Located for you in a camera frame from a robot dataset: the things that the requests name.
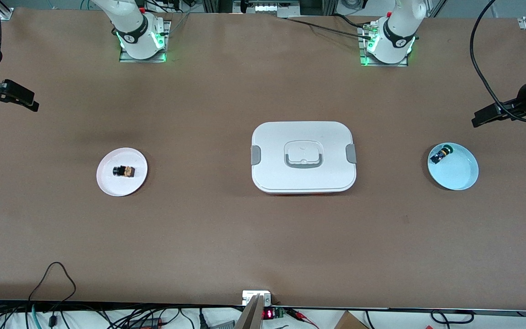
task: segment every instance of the white plastic lid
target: white plastic lid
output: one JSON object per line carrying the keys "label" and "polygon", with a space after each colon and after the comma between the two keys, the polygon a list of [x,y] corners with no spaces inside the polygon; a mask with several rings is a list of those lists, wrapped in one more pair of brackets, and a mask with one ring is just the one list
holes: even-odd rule
{"label": "white plastic lid", "polygon": [[263,123],[253,132],[251,169],[267,193],[347,190],[357,177],[352,134],[334,121]]}

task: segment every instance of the tabletop surface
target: tabletop surface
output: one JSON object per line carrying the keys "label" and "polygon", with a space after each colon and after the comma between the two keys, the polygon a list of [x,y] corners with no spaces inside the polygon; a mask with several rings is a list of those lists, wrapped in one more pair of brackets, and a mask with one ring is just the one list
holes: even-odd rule
{"label": "tabletop surface", "polygon": [[[469,59],[472,25],[426,19],[409,67],[384,68],[361,66],[353,37],[190,15],[166,63],[125,64],[104,13],[18,9],[3,24],[0,81],[34,91],[40,111],[0,106],[0,298],[27,298],[58,260],[73,300],[237,304],[267,289],[283,305],[526,310],[526,123],[472,127],[491,103]],[[482,21],[476,54],[501,100],[526,83],[516,20]],[[251,135],[269,121],[347,125],[356,183],[259,191]],[[443,142],[478,159],[471,189],[429,177]],[[149,172],[118,198],[95,173],[121,147]],[[70,290],[55,268],[35,298]]]}

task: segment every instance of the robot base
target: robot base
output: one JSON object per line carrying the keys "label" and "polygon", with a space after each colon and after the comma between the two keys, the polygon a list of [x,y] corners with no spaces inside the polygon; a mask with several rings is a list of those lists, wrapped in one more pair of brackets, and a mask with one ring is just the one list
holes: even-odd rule
{"label": "robot base", "polygon": [[[372,21],[371,25],[376,25],[376,21]],[[364,29],[357,27],[357,33],[361,36],[371,36],[371,33],[367,33]],[[401,62],[395,63],[395,64],[387,64],[383,63],[380,60],[376,59],[376,57],[367,51],[367,48],[369,47],[369,44],[371,43],[371,40],[365,40],[361,37],[358,38],[358,47],[361,50],[361,64],[365,66],[396,66],[396,67],[405,67],[409,65],[409,62],[407,61],[407,55],[405,55],[405,58],[401,60]]]}
{"label": "robot base", "polygon": [[119,55],[119,62],[123,63],[163,63],[167,58],[168,43],[169,43],[169,30],[171,28],[171,21],[164,21],[163,18],[158,17],[157,35],[155,36],[156,42],[163,43],[163,48],[158,50],[154,56],[147,59],[132,58],[127,54],[125,49],[121,47],[121,54]]}

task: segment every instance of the blue cable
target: blue cable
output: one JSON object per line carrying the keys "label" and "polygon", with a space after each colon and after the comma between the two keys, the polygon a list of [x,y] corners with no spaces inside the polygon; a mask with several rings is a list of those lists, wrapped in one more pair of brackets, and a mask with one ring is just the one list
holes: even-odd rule
{"label": "blue cable", "polygon": [[36,317],[36,306],[32,305],[32,317],[34,318],[34,322],[36,323],[36,327],[38,329],[42,329],[40,323],[38,322],[38,318]]}

